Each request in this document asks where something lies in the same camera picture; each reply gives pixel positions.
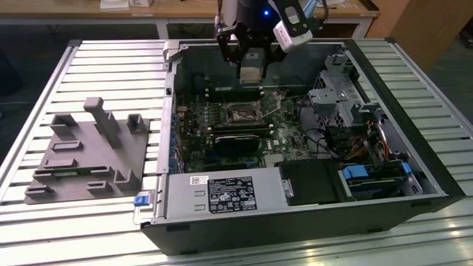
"floor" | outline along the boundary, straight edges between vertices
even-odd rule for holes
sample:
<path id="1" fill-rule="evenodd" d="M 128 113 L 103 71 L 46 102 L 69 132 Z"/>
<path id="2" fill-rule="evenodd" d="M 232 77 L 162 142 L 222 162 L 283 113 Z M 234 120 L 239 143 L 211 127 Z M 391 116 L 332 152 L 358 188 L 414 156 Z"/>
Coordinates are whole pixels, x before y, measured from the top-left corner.
<path id="1" fill-rule="evenodd" d="M 172 25 L 171 38 L 211 38 L 212 26 Z M 63 25 L 53 35 L 47 26 L 0 26 L 0 49 L 5 50 L 25 86 L 10 96 L 0 96 L 0 162 L 42 94 L 50 75 L 71 39 L 156 39 L 154 25 Z M 473 50 L 458 41 L 435 65 L 430 76 L 473 122 Z"/>

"cable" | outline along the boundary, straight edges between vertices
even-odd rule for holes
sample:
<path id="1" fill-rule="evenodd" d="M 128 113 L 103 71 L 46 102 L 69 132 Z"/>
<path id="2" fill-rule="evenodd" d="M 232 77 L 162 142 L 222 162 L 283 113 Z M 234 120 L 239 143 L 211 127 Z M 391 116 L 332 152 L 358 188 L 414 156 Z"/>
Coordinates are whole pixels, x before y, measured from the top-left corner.
<path id="1" fill-rule="evenodd" d="M 322 0 L 323 1 L 323 6 L 324 6 L 324 19 L 323 19 L 323 23 L 327 22 L 327 19 L 328 19 L 328 12 L 330 12 L 330 9 L 328 9 L 328 5 L 327 5 L 327 0 Z"/>
<path id="2" fill-rule="evenodd" d="M 322 147 L 332 156 L 334 159 L 336 159 L 338 161 L 346 161 L 339 154 L 335 153 L 334 150 L 331 150 L 326 145 L 320 144 L 311 136 L 306 135 L 308 140 L 311 140 L 319 147 Z"/>

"barcode sticker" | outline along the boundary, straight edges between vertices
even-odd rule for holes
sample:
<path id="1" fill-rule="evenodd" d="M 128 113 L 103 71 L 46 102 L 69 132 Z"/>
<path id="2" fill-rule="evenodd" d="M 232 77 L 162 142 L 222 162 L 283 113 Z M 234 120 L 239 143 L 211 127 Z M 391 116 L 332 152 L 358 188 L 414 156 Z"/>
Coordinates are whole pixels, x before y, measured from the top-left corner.
<path id="1" fill-rule="evenodd" d="M 192 185 L 207 185 L 208 176 L 192 176 L 191 184 Z"/>

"warning label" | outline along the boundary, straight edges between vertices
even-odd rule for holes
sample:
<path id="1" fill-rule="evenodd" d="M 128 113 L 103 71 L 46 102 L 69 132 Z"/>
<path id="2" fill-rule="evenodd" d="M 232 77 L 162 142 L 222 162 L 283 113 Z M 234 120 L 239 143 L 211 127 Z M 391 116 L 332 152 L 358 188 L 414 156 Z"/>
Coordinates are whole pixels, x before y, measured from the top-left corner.
<path id="1" fill-rule="evenodd" d="M 251 176 L 208 180 L 210 212 L 242 212 L 258 209 Z"/>

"wooden desk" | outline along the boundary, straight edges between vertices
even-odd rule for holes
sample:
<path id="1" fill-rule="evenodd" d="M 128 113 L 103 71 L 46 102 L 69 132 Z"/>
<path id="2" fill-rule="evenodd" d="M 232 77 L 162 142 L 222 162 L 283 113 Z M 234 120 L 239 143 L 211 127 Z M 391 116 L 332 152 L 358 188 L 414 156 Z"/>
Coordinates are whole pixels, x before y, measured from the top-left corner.
<path id="1" fill-rule="evenodd" d="M 162 39 L 168 39 L 167 25 L 174 23 L 214 23 L 215 12 L 218 10 L 216 0 L 155 0 L 158 6 L 158 28 Z M 380 13 L 370 11 L 359 0 L 348 0 L 347 4 L 331 6 L 328 24 L 355 24 L 354 38 L 364 38 L 374 18 Z M 323 17 L 324 11 L 316 9 L 315 15 Z"/>
<path id="2" fill-rule="evenodd" d="M 382 10 L 370 38 L 394 37 L 428 71 L 473 16 L 473 0 L 374 0 Z"/>
<path id="3" fill-rule="evenodd" d="M 0 18 L 136 18 L 156 17 L 158 1 L 151 7 L 102 12 L 101 0 L 0 0 Z"/>
<path id="4" fill-rule="evenodd" d="M 363 38 L 379 12 L 359 0 L 331 7 L 328 24 L 354 25 L 354 37 Z M 155 0 L 151 7 L 118 12 L 102 12 L 101 0 L 0 0 L 0 24 L 155 24 L 160 38 L 168 39 L 168 24 L 214 23 L 216 10 L 216 0 Z M 323 16 L 322 8 L 315 15 Z"/>

